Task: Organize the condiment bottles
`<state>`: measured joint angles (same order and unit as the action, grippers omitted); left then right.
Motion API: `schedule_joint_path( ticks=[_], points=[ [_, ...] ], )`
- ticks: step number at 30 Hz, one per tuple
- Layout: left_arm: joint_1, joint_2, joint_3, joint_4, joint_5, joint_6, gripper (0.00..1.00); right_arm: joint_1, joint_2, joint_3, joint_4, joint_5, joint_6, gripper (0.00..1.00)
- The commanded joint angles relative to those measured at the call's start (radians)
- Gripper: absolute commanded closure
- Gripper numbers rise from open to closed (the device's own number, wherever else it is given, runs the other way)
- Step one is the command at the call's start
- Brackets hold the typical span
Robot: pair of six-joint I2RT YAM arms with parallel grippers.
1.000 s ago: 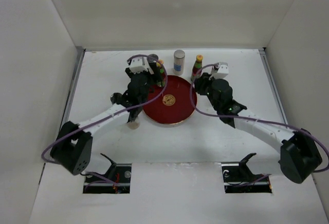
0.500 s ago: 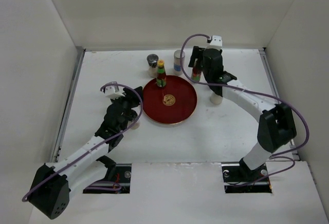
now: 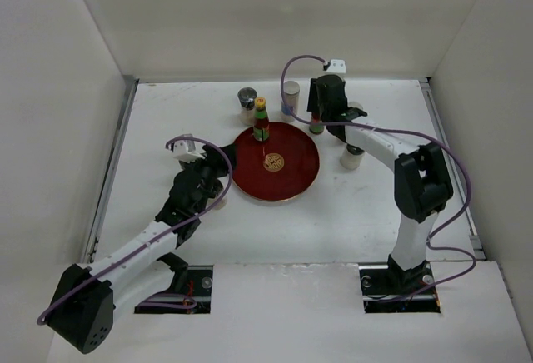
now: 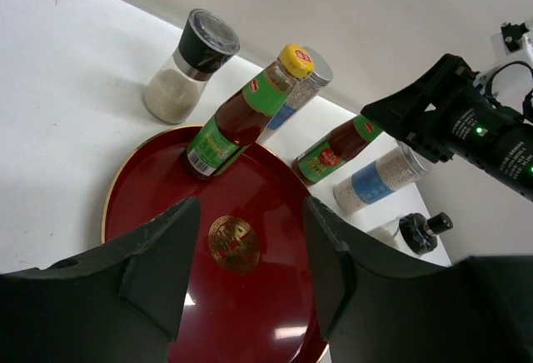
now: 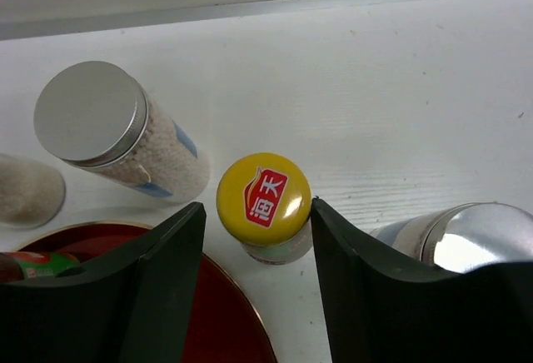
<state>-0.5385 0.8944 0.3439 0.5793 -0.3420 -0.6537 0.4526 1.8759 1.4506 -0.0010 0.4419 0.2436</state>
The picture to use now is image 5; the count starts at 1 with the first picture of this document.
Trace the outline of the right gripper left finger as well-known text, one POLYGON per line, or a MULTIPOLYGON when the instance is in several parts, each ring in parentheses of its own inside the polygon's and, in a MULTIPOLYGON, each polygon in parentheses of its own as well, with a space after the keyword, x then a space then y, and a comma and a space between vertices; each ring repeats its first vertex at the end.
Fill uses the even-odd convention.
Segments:
POLYGON ((59 276, 2 284, 2 361, 180 361, 205 224, 193 202, 59 276))

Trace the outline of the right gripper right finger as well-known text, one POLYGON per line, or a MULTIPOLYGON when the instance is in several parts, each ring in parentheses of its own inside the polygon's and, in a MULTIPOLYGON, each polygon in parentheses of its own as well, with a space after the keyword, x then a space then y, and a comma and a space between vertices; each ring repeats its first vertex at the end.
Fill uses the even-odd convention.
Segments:
POLYGON ((428 266, 353 226, 322 199, 311 227, 335 362, 529 362, 532 265, 465 274, 428 266))

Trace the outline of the green-label sauce bottle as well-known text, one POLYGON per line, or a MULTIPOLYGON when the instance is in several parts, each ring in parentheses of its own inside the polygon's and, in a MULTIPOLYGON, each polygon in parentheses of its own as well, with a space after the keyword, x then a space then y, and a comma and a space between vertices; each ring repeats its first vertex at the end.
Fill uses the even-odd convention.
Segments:
POLYGON ((60 252, 2 252, 1 282, 8 283, 41 277, 54 277, 78 266, 72 254, 60 252))

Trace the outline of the chrome-top salt shaker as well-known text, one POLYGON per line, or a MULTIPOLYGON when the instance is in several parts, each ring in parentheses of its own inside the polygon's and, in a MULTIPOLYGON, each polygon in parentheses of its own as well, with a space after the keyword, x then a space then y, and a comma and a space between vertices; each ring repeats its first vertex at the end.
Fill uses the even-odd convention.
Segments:
POLYGON ((66 196, 56 168, 26 157, 1 155, 1 223, 35 228, 51 221, 66 196))

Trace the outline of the yellow-cap sauce bottle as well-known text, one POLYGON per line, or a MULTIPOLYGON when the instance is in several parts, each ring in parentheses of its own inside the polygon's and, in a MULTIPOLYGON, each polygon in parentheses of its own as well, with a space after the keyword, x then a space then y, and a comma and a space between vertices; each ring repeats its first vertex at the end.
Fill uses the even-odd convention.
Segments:
POLYGON ((218 184, 216 207, 224 228, 256 261, 285 265, 313 246, 311 188, 286 157, 260 152, 234 162, 218 184))

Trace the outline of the tall silver-lid spice jar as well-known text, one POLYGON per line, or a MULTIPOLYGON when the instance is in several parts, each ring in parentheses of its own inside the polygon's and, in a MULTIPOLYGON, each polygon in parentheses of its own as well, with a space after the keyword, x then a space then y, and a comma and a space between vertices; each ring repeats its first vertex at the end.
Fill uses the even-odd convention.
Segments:
POLYGON ((143 194, 189 202, 206 188, 207 156, 149 96, 110 62, 80 62, 41 91, 33 126, 56 158, 143 194))

